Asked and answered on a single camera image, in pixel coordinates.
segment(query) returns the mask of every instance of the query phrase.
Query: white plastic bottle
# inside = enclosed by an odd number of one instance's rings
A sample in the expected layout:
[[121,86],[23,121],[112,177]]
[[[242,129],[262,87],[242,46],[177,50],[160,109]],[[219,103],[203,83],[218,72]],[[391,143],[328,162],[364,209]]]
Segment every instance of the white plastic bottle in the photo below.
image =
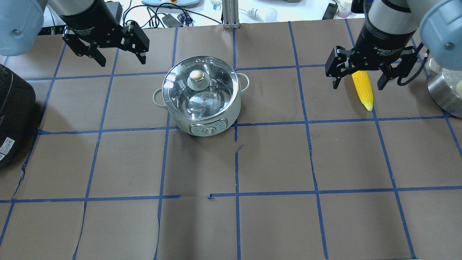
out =
[[351,14],[351,3],[353,0],[341,0],[337,14],[339,17],[347,18]]

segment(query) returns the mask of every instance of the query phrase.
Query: black phone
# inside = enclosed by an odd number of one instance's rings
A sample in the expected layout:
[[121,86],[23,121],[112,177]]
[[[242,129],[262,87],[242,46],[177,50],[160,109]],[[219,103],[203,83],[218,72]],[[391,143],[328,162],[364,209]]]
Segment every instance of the black phone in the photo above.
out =
[[322,19],[323,20],[334,19],[335,13],[337,12],[338,8],[339,6],[337,4],[329,3]]

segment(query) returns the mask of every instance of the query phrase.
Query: corn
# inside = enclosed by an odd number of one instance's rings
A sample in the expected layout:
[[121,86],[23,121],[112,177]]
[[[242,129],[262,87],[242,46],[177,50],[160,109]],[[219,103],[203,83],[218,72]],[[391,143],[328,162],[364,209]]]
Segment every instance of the corn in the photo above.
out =
[[366,107],[367,110],[372,111],[374,103],[374,95],[372,94],[371,80],[367,71],[357,71],[351,75],[353,78],[356,92],[358,93],[359,100]]

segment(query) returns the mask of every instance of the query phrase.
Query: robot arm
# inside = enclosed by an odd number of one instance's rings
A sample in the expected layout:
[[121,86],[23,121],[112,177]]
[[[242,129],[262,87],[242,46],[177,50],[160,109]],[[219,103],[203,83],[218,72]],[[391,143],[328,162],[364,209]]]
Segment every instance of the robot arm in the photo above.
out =
[[148,37],[135,21],[119,25],[104,0],[2,0],[0,55],[20,55],[32,48],[47,4],[67,24],[63,40],[76,55],[93,58],[104,67],[106,59],[98,48],[117,47],[146,63]]
[[342,77],[358,70],[381,70],[379,90],[389,80],[406,78],[418,59],[418,50],[406,44],[419,24],[422,41],[436,61],[462,70],[462,0],[375,0],[365,17],[353,49],[335,46],[326,62],[334,89]]

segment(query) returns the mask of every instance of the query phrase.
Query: barcode label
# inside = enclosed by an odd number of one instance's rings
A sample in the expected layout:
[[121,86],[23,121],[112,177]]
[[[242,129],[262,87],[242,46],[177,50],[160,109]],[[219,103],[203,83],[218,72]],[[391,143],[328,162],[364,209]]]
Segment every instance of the barcode label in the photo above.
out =
[[14,145],[14,140],[7,137],[6,140],[3,142],[3,145],[0,147],[0,153],[4,155],[8,155],[13,145]]

